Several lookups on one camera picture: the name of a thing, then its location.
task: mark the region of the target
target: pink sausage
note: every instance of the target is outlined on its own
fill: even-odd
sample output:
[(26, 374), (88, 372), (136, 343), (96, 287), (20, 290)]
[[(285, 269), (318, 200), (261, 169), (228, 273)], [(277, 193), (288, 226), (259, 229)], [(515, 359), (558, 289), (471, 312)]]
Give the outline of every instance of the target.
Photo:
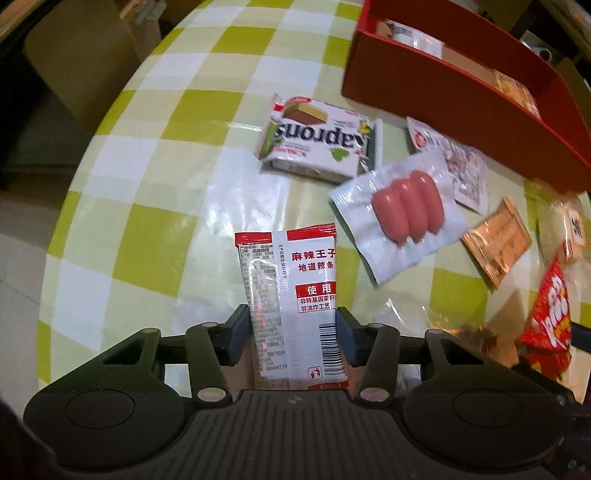
[(409, 179), (392, 182), (392, 188), (398, 192), (410, 226), (410, 236), (415, 242), (420, 241), (427, 231), (427, 209), (416, 184)]
[(391, 187), (379, 190), (374, 193), (371, 205), (384, 235), (402, 245), (410, 235), (410, 226), (398, 193)]
[(437, 233), (441, 230), (445, 221), (443, 202), (441, 201), (441, 195), (439, 195), (437, 185), (435, 185), (431, 175), (420, 170), (413, 171), (410, 174), (410, 179), (417, 185), (427, 209), (427, 229), (431, 233)]

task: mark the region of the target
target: red candy bag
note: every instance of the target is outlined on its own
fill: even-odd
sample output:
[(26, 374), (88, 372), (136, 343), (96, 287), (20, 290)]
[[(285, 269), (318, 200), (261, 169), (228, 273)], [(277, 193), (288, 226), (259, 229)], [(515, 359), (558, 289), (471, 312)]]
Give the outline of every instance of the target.
[(553, 380), (570, 364), (570, 305), (558, 257), (542, 278), (524, 332), (517, 339), (520, 360)]

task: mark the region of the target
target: tablecloth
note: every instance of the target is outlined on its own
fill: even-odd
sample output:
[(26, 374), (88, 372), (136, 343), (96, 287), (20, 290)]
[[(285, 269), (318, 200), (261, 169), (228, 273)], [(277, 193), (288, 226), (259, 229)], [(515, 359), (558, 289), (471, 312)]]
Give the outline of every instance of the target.
[[(246, 300), (239, 231), (336, 222), (337, 302), (363, 322), (388, 298), (404, 298), (472, 323), (522, 327), (541, 276), (536, 243), (494, 293), (460, 242), (375, 288), (329, 205), (333, 186), (261, 171), (252, 152), (273, 93), (379, 116), (384, 161), (409, 155), (403, 119), (340, 95), (359, 13), (334, 0), (213, 0), (143, 62), (93, 137), (48, 248), (41, 385), (144, 327), (170, 335), (224, 321)], [(534, 236), (529, 182), (489, 166), (490, 211), (511, 196)], [(588, 199), (584, 208), (591, 218)], [(482, 221), (462, 211), (471, 225)], [(573, 319), (591, 326), (591, 294), (578, 297)]]

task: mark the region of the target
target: round table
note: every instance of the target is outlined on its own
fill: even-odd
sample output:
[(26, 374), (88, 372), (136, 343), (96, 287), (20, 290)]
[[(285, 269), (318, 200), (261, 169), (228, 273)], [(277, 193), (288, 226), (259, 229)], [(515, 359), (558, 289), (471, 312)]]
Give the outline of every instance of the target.
[[(499, 328), (514, 355), (542, 273), (537, 244), (494, 293), (460, 242), (375, 288), (329, 205), (333, 185), (261, 171), (253, 155), (273, 93), (379, 116), (384, 161), (409, 155), (404, 119), (340, 95), (359, 13), (333, 0), (213, 0), (143, 62), (96, 131), (48, 248), (41, 385), (142, 328), (170, 335), (223, 322), (246, 302), (235, 232), (326, 222), (337, 225), (338, 304), (360, 321), (371, 322), (376, 306), (403, 304), (409, 319), (424, 306)], [(534, 237), (529, 182), (493, 160), (489, 167), (490, 211), (510, 195)], [(462, 211), (470, 225), (483, 220)], [(571, 310), (591, 326), (589, 293), (582, 302), (571, 293)], [(182, 378), (168, 380), (183, 389)]]

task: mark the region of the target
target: barcode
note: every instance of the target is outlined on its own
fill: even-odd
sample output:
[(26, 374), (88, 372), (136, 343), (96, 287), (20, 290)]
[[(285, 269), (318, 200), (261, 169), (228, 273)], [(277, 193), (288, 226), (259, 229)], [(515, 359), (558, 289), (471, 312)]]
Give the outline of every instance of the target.
[(318, 325), (320, 332), (320, 347), (322, 348), (322, 363), (325, 375), (342, 375), (345, 373), (343, 359), (340, 356), (339, 344), (336, 341), (336, 326), (334, 323)]
[(413, 31), (410, 28), (395, 24), (394, 25), (394, 35), (404, 35), (406, 37), (412, 38)]

